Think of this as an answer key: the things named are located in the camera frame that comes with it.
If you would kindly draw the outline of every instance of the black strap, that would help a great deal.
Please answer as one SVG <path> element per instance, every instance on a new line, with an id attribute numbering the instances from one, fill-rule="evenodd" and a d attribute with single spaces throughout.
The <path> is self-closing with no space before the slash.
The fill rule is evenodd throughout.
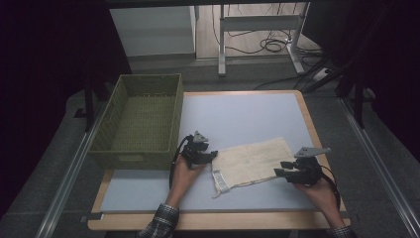
<path id="1" fill-rule="evenodd" d="M 326 180 L 331 188 L 333 189 L 334 194 L 336 195 L 336 202 L 337 202 L 337 208 L 340 210 L 340 206 L 341 206 L 341 196 L 339 193 L 339 190 L 337 188 L 337 184 L 335 182 L 333 182 L 332 179 L 330 179 L 327 175 L 325 175 L 324 173 L 321 174 L 321 177 Z"/>

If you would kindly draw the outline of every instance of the hand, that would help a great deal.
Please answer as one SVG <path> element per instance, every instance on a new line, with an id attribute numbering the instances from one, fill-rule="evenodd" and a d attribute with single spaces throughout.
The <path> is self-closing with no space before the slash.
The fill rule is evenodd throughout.
<path id="1" fill-rule="evenodd" d="M 321 178 L 315 185 L 306 186 L 294 183 L 325 216 L 331 228 L 345 227 L 346 224 L 337 208 L 336 196 L 326 180 Z"/>
<path id="2" fill-rule="evenodd" d="M 172 188 L 167 195 L 165 204 L 178 208 L 185 193 L 205 167 L 206 165 L 199 165 L 194 169 L 189 169 L 185 158 L 179 154 L 173 172 Z"/>

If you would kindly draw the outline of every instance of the metal frame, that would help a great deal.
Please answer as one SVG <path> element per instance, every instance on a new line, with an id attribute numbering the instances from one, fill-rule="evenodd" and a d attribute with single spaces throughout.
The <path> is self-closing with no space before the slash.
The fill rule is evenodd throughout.
<path id="1" fill-rule="evenodd" d="M 295 30 L 286 47 L 297 74 L 303 74 L 305 71 L 296 55 L 296 46 L 308 6 L 309 2 L 306 2 L 299 15 L 225 17 L 224 5 L 220 5 L 219 75 L 226 75 L 225 32 L 270 30 Z"/>

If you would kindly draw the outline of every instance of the person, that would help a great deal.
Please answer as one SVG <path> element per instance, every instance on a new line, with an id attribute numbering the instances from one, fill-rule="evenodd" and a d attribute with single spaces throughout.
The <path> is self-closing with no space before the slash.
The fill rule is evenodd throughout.
<path id="1" fill-rule="evenodd" d="M 190 169 L 186 160 L 179 155 L 176 159 L 175 170 L 170 189 L 165 203 L 162 203 L 155 213 L 154 219 L 142 231 L 137 233 L 138 238 L 168 238 L 171 237 L 179 218 L 179 203 L 195 179 L 204 170 L 206 165 L 200 165 Z M 336 206 L 336 197 L 330 185 L 321 178 L 312 186 L 294 184 L 303 191 L 309 200 L 325 216 L 330 229 L 327 230 L 329 237 L 333 238 L 356 238 L 351 226 L 346 226 L 339 209 Z"/>

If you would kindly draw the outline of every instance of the wrist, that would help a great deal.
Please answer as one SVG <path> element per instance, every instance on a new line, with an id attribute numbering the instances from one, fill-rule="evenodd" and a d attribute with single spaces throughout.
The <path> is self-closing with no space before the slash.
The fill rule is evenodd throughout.
<path id="1" fill-rule="evenodd" d="M 167 195 L 165 204 L 178 208 L 179 203 L 182 201 L 182 198 L 183 198 L 183 192 L 179 192 L 177 190 L 171 189 L 169 194 Z"/>

